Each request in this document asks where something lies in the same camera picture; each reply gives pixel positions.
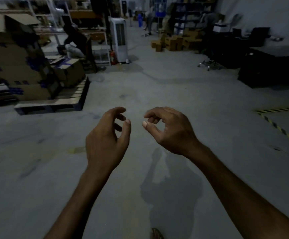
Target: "red fire extinguisher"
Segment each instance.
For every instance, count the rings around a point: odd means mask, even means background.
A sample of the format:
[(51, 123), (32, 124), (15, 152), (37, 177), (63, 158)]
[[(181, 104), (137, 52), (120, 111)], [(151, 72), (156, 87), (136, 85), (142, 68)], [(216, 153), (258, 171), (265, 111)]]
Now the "red fire extinguisher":
[(110, 52), (109, 56), (110, 56), (110, 62), (112, 65), (115, 65), (118, 63), (116, 54), (113, 50)]

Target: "black shirt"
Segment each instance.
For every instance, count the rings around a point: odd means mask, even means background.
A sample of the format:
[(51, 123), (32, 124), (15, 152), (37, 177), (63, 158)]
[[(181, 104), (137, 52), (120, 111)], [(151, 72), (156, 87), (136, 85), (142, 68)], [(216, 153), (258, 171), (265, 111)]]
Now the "black shirt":
[(73, 42), (78, 49), (80, 49), (84, 55), (86, 55), (86, 42), (87, 37), (83, 35), (82, 33), (76, 31), (70, 35), (68, 35), (68, 38), (64, 41), (64, 45), (70, 44)]

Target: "concrete floor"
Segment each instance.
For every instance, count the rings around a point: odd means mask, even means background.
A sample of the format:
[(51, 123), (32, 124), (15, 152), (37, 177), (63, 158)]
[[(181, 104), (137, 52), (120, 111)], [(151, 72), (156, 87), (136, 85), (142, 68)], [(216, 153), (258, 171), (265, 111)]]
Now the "concrete floor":
[[(129, 65), (91, 74), (81, 112), (19, 116), (0, 107), (0, 238), (42, 238), (87, 165), (86, 135), (109, 108), (124, 106), (132, 134), (126, 155), (92, 209), (84, 238), (241, 238), (203, 174), (142, 128), (146, 110), (170, 106), (240, 178), (289, 217), (289, 139), (252, 110), (289, 107), (289, 90), (251, 89), (234, 70), (197, 68), (205, 57), (155, 52), (128, 28)], [(289, 127), (289, 112), (279, 116)]]

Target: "person's left hand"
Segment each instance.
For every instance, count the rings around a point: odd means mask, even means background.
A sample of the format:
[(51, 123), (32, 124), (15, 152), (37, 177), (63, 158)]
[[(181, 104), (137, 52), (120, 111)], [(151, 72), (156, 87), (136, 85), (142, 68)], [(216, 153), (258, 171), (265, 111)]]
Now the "person's left hand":
[[(86, 137), (87, 170), (92, 173), (110, 175), (123, 159), (131, 133), (130, 120), (120, 114), (125, 111), (126, 108), (116, 107), (105, 112), (98, 125)], [(122, 128), (115, 123), (116, 118), (125, 121)], [(121, 132), (119, 138), (115, 130)]]

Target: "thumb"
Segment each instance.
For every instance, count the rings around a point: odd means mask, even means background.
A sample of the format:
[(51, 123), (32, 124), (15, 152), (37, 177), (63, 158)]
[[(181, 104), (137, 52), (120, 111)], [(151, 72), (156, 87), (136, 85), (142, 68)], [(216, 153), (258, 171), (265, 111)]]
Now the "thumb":
[(142, 122), (142, 126), (147, 130), (153, 138), (159, 143), (162, 139), (162, 131), (160, 131), (154, 124), (151, 122)]
[(129, 146), (130, 134), (131, 134), (131, 121), (127, 119), (123, 123), (123, 130), (121, 132), (120, 137), (118, 138), (118, 143), (121, 144), (124, 147), (124, 149), (127, 149)]

